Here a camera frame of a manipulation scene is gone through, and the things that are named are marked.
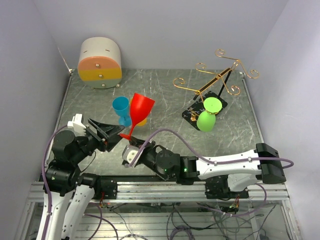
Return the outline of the orange wine glass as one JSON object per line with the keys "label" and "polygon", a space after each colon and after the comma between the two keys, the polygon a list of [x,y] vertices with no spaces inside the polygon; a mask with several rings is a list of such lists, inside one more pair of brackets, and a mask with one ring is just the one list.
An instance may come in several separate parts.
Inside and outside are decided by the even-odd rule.
{"label": "orange wine glass", "polygon": [[[131,103],[132,103],[132,100],[133,100],[133,98],[131,98],[131,99],[129,100],[129,104],[130,104],[130,105],[131,105]],[[147,123],[147,118],[145,118],[144,120],[142,120],[141,122],[139,122],[139,123],[137,124],[137,126],[138,126],[138,127],[142,127],[142,126],[144,126],[146,123]]]}

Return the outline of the blue wine glass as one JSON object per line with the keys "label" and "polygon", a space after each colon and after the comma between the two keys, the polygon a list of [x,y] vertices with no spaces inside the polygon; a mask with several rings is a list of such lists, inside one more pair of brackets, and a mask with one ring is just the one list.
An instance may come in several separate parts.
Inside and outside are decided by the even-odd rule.
{"label": "blue wine glass", "polygon": [[113,100],[112,107],[116,115],[119,116],[118,123],[122,126],[129,127],[132,124],[129,99],[125,96],[119,96]]}

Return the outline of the red wine glass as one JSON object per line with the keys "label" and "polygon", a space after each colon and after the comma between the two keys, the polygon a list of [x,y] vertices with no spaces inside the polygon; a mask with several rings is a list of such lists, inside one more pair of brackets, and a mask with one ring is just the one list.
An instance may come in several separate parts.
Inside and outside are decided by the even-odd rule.
{"label": "red wine glass", "polygon": [[142,94],[135,93],[133,95],[129,111],[129,115],[132,121],[130,132],[129,134],[120,133],[119,135],[124,139],[130,140],[134,128],[137,126],[137,124],[148,117],[148,115],[152,111],[154,104],[155,101],[153,99]]}

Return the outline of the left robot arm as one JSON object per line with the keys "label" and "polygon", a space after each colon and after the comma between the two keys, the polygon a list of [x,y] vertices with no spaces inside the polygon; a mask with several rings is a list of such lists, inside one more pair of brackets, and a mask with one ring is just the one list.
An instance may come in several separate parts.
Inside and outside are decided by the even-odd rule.
{"label": "left robot arm", "polygon": [[79,163],[96,151],[110,152],[122,139],[123,125],[93,119],[84,125],[76,114],[51,136],[46,154],[53,153],[48,166],[41,166],[44,203],[38,240],[72,240],[91,199],[117,196],[117,184],[94,173],[84,173]]}

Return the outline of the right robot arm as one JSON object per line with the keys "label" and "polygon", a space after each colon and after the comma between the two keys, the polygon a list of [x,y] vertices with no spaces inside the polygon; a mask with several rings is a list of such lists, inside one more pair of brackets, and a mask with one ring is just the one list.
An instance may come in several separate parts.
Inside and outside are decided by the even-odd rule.
{"label": "right robot arm", "polygon": [[220,192],[226,198],[259,181],[272,185],[287,180],[278,151],[266,143],[258,143],[255,149],[238,154],[202,158],[181,156],[155,142],[148,142],[140,151],[142,144],[141,139],[131,139],[122,153],[124,166],[144,165],[163,181],[172,180],[180,185],[225,176]]}

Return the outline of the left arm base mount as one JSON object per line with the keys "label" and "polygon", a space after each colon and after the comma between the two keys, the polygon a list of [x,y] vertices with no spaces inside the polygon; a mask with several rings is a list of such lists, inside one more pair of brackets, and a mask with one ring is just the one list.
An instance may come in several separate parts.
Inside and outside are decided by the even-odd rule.
{"label": "left arm base mount", "polygon": [[118,185],[112,178],[106,176],[84,173],[78,178],[77,185],[85,185],[94,189],[92,198],[94,200],[115,200],[117,198]]}

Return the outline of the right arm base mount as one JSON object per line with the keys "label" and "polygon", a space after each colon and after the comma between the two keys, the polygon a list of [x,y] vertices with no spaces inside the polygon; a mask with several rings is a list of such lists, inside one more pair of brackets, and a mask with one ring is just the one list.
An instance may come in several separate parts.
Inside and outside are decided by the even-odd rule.
{"label": "right arm base mount", "polygon": [[205,182],[205,195],[207,199],[230,200],[239,197],[248,199],[249,193],[246,190],[231,191],[228,185],[228,179],[225,176],[212,177]]}

